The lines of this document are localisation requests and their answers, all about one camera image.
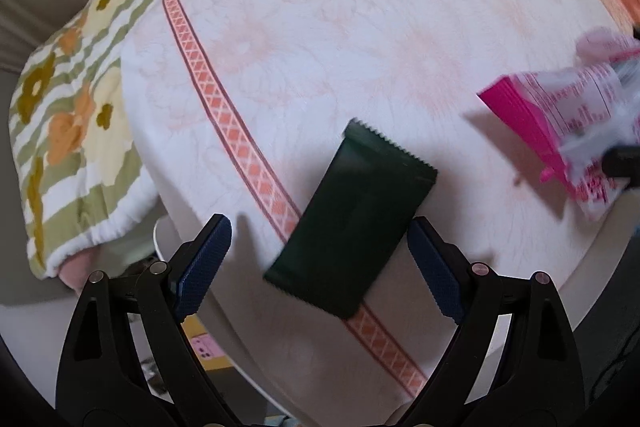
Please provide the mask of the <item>magenta white snack bag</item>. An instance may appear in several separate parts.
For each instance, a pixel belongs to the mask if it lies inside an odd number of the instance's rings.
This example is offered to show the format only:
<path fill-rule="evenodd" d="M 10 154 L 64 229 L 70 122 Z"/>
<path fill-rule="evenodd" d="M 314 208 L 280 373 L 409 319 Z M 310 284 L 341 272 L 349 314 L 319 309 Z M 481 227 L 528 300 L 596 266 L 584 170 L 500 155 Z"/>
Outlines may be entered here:
<path fill-rule="evenodd" d="M 504 75 L 478 97 L 542 161 L 541 181 L 558 180 L 597 221 L 631 191 L 601 160 L 614 146 L 639 146 L 639 28 L 590 30 L 576 54 L 575 67 Z"/>

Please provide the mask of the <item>dark green snack packet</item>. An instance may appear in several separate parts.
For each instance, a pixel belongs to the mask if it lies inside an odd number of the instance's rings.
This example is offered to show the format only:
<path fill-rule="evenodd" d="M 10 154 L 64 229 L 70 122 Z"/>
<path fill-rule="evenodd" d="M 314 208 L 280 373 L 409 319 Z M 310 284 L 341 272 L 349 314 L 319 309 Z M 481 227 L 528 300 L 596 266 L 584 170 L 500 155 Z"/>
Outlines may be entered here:
<path fill-rule="evenodd" d="M 352 119 L 264 280 L 349 320 L 432 191 L 436 168 Z"/>

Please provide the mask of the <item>yellow cushion stool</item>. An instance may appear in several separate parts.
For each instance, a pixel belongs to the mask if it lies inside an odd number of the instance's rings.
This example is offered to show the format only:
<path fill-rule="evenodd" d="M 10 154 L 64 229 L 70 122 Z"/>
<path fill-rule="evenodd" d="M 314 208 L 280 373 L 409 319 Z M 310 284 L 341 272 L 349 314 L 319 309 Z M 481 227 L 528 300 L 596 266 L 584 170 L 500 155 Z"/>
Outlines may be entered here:
<path fill-rule="evenodd" d="M 206 372 L 230 369 L 233 366 L 230 359 L 218 346 L 215 339 L 209 335 L 209 332 L 207 332 L 207 329 L 195 314 L 186 317 L 182 323 L 182 329 Z"/>

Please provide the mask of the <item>pink phone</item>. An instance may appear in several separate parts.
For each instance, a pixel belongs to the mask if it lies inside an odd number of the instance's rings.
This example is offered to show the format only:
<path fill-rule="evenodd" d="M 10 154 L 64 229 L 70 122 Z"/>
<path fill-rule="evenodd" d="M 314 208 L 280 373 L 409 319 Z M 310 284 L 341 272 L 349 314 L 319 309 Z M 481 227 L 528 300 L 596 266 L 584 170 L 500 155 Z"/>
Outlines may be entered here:
<path fill-rule="evenodd" d="M 224 355 L 211 335 L 200 334 L 190 338 L 190 343 L 196 354 L 203 361 L 218 359 Z"/>

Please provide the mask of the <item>pink pillow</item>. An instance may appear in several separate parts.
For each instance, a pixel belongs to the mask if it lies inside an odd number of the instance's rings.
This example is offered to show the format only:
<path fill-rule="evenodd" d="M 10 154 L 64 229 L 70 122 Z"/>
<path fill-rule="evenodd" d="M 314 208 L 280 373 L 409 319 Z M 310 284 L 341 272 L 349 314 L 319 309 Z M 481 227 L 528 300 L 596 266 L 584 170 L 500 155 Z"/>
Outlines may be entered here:
<path fill-rule="evenodd" d="M 105 270 L 101 246 L 83 249 L 66 258 L 58 270 L 58 278 L 79 295 L 89 275 L 96 270 Z"/>

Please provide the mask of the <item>floral striped blanket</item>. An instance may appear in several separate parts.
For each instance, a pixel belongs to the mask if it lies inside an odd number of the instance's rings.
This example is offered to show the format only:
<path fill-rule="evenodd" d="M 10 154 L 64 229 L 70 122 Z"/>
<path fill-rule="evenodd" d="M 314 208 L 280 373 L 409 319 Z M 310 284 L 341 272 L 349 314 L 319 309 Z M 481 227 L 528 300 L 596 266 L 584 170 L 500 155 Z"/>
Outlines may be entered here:
<path fill-rule="evenodd" d="M 120 54 L 156 0 L 89 0 L 27 60 L 9 135 L 32 274 L 53 279 L 67 259 L 121 239 L 158 194 L 134 147 Z"/>

